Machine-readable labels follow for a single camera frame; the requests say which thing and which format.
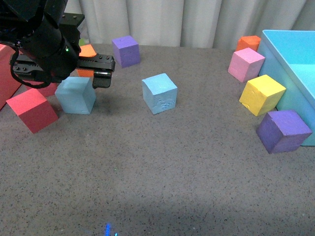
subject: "purple cube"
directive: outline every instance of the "purple cube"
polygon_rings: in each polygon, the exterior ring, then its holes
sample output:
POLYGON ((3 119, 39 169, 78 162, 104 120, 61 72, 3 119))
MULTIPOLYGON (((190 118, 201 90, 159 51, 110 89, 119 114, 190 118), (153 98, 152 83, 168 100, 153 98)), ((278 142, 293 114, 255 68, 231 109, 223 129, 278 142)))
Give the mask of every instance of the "purple cube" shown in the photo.
POLYGON ((312 134, 293 110, 268 112, 256 132, 269 153, 297 150, 312 134))
POLYGON ((115 60, 122 68, 140 63, 139 44, 130 35, 112 40, 115 60))

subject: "red cube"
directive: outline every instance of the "red cube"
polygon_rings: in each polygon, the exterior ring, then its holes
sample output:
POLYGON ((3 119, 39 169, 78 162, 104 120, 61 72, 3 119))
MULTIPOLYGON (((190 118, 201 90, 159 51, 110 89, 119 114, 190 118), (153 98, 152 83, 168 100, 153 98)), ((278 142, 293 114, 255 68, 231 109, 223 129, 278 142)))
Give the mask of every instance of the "red cube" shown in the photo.
POLYGON ((50 103, 37 89, 32 88, 6 102, 32 133, 58 120, 50 103))

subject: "orange cube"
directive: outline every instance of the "orange cube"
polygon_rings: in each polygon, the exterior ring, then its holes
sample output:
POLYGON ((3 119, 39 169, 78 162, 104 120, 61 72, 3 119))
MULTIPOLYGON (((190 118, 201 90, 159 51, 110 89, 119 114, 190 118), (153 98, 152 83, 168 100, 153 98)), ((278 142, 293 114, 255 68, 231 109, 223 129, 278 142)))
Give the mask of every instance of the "orange cube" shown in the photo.
MULTIPOLYGON (((96 54, 97 54, 91 44, 81 46, 80 48, 81 48, 81 52, 79 55, 81 57, 92 58, 92 57, 96 56, 96 54)), ((77 72, 78 72, 78 75, 80 77, 93 77, 93 75, 94 75, 94 71, 92 71, 92 70, 77 69, 77 72)))
POLYGON ((258 36, 243 36, 240 38, 240 40, 238 40, 235 51, 239 51, 245 48, 251 48, 257 52, 259 44, 260 38, 258 36))

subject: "white curtain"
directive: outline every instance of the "white curtain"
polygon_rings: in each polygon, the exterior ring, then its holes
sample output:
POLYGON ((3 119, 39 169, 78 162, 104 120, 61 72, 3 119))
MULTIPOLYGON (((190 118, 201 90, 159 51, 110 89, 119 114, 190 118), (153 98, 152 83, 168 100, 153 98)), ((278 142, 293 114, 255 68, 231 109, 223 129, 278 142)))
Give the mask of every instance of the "white curtain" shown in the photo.
POLYGON ((85 15, 91 43, 235 49, 264 29, 315 30, 315 0, 68 0, 65 11, 85 15))

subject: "block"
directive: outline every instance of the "block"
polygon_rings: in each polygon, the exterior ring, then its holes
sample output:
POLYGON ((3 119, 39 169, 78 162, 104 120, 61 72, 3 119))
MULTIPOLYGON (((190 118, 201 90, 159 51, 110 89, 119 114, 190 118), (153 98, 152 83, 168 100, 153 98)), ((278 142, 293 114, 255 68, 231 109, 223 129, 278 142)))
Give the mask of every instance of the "block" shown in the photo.
MULTIPOLYGON (((80 48, 81 48, 81 52, 80 52, 79 56, 81 56, 81 57, 92 58, 92 57, 96 56, 96 54, 97 54, 91 44, 83 45, 80 48)), ((78 72, 78 75, 80 77, 93 77, 94 76, 93 70, 77 69, 77 72, 78 72)))
MULTIPOLYGON (((39 85, 42 84, 42 82, 34 82, 34 81, 28 81, 28 83, 32 84, 32 85, 39 85)), ((51 83, 49 86, 45 87, 45 88, 37 88, 37 90, 44 96, 44 97, 49 97, 52 95, 55 95, 57 89, 57 84, 55 83, 51 83)))
POLYGON ((34 88, 8 99, 7 103, 32 133, 58 120, 50 103, 34 88))
POLYGON ((0 44, 0 110, 21 86, 19 82, 12 78, 10 72, 10 57, 14 53, 13 49, 0 44))
POLYGON ((269 153, 297 150, 312 134, 294 110, 268 112, 256 132, 269 153))
POLYGON ((239 51, 245 48, 251 48, 257 52, 259 44, 260 44, 260 38, 258 36, 256 35, 243 36, 240 38, 240 40, 238 40, 235 51, 239 51))
POLYGON ((175 107, 177 87, 167 74, 142 80, 142 90, 143 99, 153 115, 175 107))
POLYGON ((84 46, 86 45, 85 40, 83 38, 79 39, 79 46, 84 46))
POLYGON ((112 40, 115 60, 128 67, 140 63, 139 44, 130 35, 112 40))
POLYGON ((240 97, 240 102, 255 116, 275 108, 286 88, 268 75, 249 80, 240 97))
POLYGON ((258 76, 264 61, 264 56, 245 48, 233 53, 228 72, 243 83, 258 76))
POLYGON ((88 77, 68 77, 55 92, 63 111, 72 114, 90 114, 96 100, 92 81, 88 77))

